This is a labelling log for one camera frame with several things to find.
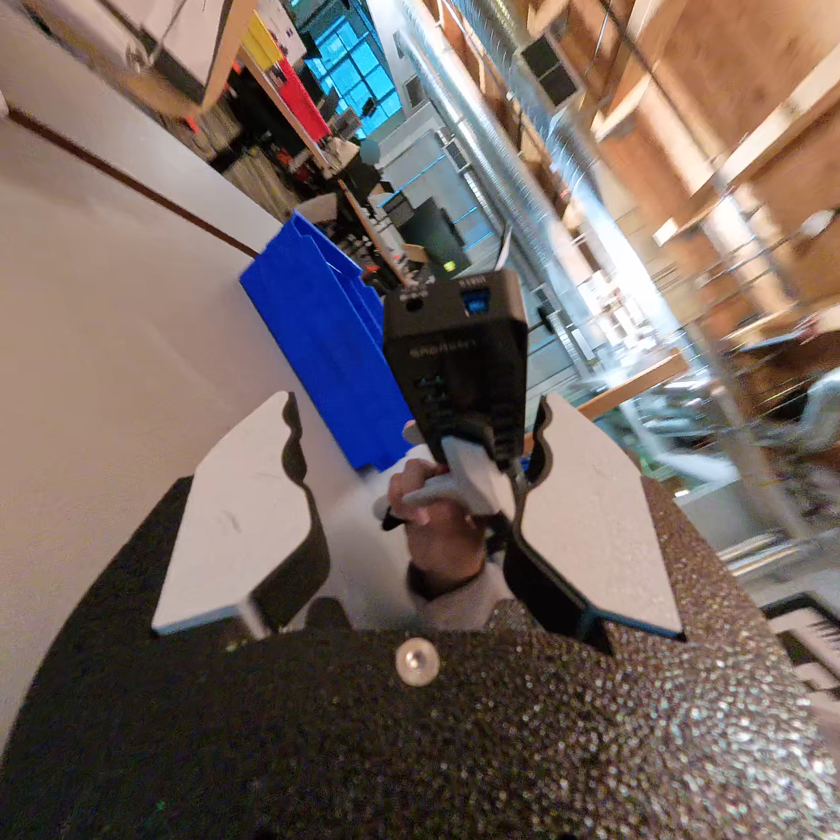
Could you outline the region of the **wooden table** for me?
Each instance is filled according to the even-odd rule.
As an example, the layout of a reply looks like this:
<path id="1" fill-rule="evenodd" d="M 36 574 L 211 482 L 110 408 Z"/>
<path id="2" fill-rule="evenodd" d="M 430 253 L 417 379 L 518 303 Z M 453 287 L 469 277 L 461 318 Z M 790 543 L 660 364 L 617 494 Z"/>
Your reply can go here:
<path id="1" fill-rule="evenodd" d="M 656 386 L 685 375 L 689 369 L 688 362 L 682 353 L 673 350 L 662 361 L 631 376 L 622 384 L 593 397 L 590 401 L 578 406 L 576 410 L 583 417 L 594 421 L 597 417 L 611 412 Z"/>

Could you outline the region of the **silver ventilation duct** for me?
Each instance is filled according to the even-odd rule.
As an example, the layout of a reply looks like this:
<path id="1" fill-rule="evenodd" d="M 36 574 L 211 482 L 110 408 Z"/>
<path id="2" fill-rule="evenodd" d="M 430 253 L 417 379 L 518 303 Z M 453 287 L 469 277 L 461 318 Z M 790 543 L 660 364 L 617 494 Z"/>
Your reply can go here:
<path id="1" fill-rule="evenodd" d="M 542 284 L 552 301 L 574 317 L 589 315 L 578 280 L 589 276 L 583 258 L 550 200 L 523 163 L 504 133 L 495 113 L 485 103 L 472 76 L 435 24 L 422 2 L 396 2 L 404 23 L 394 34 L 402 52 L 413 63 L 427 94 L 453 123 L 488 188 L 505 207 L 506 218 L 520 234 L 522 248 L 535 261 Z M 678 324 L 655 288 L 640 258 L 619 229 L 595 189 L 592 177 L 563 141 L 551 140 L 554 172 L 570 188 L 588 223 L 587 241 L 595 241 L 612 268 L 620 291 L 634 301 L 644 319 L 660 338 Z"/>

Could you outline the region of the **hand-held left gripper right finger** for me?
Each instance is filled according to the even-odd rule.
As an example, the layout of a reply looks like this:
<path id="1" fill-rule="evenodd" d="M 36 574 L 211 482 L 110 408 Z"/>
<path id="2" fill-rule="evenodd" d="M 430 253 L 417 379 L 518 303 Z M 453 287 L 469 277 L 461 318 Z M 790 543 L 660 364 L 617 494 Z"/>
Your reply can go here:
<path id="1" fill-rule="evenodd" d="M 503 564 L 513 594 L 541 629 L 579 642 L 608 642 L 608 623 L 683 642 L 637 465 L 556 393 L 533 438 Z"/>

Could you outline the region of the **person's right hand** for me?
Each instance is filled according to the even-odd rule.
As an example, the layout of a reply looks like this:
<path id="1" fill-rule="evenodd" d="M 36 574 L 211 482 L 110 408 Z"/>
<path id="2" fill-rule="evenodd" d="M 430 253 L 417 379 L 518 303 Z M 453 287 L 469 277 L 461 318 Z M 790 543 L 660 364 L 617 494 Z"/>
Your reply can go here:
<path id="1" fill-rule="evenodd" d="M 485 528 L 455 501 L 437 499 L 421 504 L 406 501 L 410 494 L 446 472 L 419 458 L 409 459 L 388 488 L 388 509 L 406 531 L 411 561 L 410 578 L 428 600 L 453 592 L 483 571 L 487 561 Z"/>

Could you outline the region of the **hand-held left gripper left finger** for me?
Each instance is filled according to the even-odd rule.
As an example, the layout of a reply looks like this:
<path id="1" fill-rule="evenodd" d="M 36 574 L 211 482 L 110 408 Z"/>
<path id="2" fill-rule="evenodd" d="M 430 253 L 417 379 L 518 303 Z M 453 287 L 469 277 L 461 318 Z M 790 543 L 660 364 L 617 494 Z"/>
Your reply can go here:
<path id="1" fill-rule="evenodd" d="M 330 573 L 293 392 L 272 395 L 196 468 L 151 627 L 223 620 L 261 639 L 302 628 Z"/>

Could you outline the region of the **large window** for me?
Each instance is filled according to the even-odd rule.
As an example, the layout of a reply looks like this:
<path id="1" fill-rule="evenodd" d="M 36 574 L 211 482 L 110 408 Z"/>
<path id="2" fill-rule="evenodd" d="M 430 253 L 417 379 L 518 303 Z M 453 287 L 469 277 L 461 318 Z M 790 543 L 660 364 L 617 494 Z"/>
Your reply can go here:
<path id="1" fill-rule="evenodd" d="M 324 92 L 338 92 L 338 113 L 352 110 L 359 118 L 354 138 L 385 136 L 403 105 L 366 7 L 326 3 L 309 20 L 307 33 L 315 51 L 305 64 Z"/>

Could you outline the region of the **adjoining grey desk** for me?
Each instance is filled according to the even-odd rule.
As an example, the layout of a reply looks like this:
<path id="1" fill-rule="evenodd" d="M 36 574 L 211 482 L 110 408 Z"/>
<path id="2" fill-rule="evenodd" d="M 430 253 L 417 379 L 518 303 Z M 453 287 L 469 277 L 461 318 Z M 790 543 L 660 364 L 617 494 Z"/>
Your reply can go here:
<path id="1" fill-rule="evenodd" d="M 6 3 L 1 38 L 10 118 L 247 254 L 277 236 L 279 220 Z"/>

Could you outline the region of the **dark air vent grille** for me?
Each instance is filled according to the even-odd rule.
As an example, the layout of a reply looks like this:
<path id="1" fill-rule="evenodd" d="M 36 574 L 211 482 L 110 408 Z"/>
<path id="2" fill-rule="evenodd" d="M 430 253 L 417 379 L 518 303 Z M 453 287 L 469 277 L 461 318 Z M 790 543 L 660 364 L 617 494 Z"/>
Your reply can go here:
<path id="1" fill-rule="evenodd" d="M 581 80 L 561 53 L 554 37 L 548 34 L 541 35 L 521 47 L 520 55 L 538 88 L 550 103 L 552 112 L 567 107 L 572 99 L 580 95 Z"/>

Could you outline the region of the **black cabinet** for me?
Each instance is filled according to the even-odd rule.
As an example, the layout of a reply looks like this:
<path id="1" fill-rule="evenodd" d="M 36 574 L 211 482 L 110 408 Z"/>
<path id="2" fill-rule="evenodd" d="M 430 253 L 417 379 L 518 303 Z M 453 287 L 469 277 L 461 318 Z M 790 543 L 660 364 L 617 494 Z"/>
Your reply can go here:
<path id="1" fill-rule="evenodd" d="M 404 243 L 422 247 L 441 277 L 456 277 L 472 266 L 464 239 L 432 197 L 417 206 L 405 203 L 399 214 L 392 214 L 392 220 Z"/>

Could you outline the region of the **white wood-edged panel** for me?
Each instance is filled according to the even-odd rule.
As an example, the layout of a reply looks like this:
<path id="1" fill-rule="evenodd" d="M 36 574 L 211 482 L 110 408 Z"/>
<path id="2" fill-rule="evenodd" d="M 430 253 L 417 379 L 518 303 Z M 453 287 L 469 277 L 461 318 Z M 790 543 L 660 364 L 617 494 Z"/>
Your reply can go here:
<path id="1" fill-rule="evenodd" d="M 143 12 L 140 39 L 148 67 L 190 106 L 220 95 L 257 1 L 154 1 Z"/>

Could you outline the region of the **blue plastic bin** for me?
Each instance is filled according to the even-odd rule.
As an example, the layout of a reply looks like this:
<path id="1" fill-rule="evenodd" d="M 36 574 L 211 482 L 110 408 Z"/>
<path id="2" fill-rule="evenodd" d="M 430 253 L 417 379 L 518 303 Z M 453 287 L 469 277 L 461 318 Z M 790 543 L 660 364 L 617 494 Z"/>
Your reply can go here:
<path id="1" fill-rule="evenodd" d="M 401 460 L 412 415 L 361 268 L 294 211 L 240 283 L 350 465 L 385 471 Z"/>

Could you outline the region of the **yellow panel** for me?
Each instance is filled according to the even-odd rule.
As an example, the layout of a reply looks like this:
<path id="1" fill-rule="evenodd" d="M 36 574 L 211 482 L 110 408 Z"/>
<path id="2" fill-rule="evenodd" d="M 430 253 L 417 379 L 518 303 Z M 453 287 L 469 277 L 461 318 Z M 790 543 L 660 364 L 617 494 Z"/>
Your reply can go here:
<path id="1" fill-rule="evenodd" d="M 257 12 L 248 21 L 242 47 L 263 73 L 267 73 L 284 58 L 277 41 Z"/>

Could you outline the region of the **person's right forearm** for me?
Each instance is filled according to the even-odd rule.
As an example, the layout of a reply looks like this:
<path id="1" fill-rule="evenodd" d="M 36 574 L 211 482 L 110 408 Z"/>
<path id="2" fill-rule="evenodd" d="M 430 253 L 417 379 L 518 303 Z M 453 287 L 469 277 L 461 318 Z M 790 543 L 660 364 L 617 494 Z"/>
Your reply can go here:
<path id="1" fill-rule="evenodd" d="M 419 622 L 429 631 L 478 631 L 499 603 L 514 600 L 501 567 L 492 562 L 460 587 L 436 597 L 427 597 L 426 577 L 413 565 L 406 582 Z"/>

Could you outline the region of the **red panel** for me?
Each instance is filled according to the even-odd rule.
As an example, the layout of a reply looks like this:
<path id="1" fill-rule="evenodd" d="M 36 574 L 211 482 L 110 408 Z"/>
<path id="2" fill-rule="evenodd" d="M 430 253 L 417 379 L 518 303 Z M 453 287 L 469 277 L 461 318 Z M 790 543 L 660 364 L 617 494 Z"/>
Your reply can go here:
<path id="1" fill-rule="evenodd" d="M 324 141 L 331 135 L 328 124 L 303 86 L 293 65 L 287 58 L 281 57 L 274 70 L 278 74 L 277 89 L 282 101 L 315 143 Z"/>

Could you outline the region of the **black usb hub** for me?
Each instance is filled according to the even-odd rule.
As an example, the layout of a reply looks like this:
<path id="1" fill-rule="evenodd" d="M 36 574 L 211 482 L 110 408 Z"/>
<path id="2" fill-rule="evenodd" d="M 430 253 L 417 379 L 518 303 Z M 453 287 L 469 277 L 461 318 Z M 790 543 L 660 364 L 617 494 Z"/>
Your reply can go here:
<path id="1" fill-rule="evenodd" d="M 501 268 L 389 291 L 383 352 L 419 433 L 482 445 L 507 471 L 523 453 L 529 326 L 518 273 Z"/>

